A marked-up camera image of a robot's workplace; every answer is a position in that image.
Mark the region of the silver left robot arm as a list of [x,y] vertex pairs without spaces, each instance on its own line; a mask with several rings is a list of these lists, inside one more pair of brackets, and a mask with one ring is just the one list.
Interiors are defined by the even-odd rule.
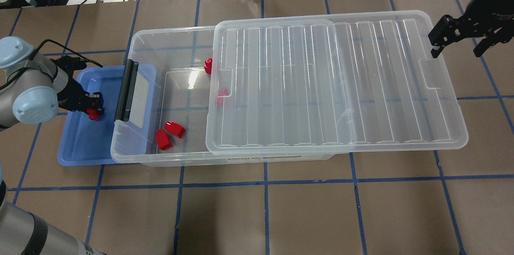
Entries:
[[75,51],[59,59],[40,53],[46,39],[37,47],[20,37],[4,37],[0,41],[1,69],[6,81],[0,87],[0,128],[2,131],[18,123],[40,124],[53,120],[59,109],[85,113],[90,120],[104,114],[101,92],[87,92],[74,79],[76,71],[96,61]]

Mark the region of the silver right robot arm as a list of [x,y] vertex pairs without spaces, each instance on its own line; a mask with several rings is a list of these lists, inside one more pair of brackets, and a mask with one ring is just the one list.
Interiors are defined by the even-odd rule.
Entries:
[[508,43],[514,35],[514,0],[471,0],[463,15],[444,15],[428,34],[431,55],[438,58],[444,47],[463,39],[481,38],[474,48],[482,56],[498,43]]

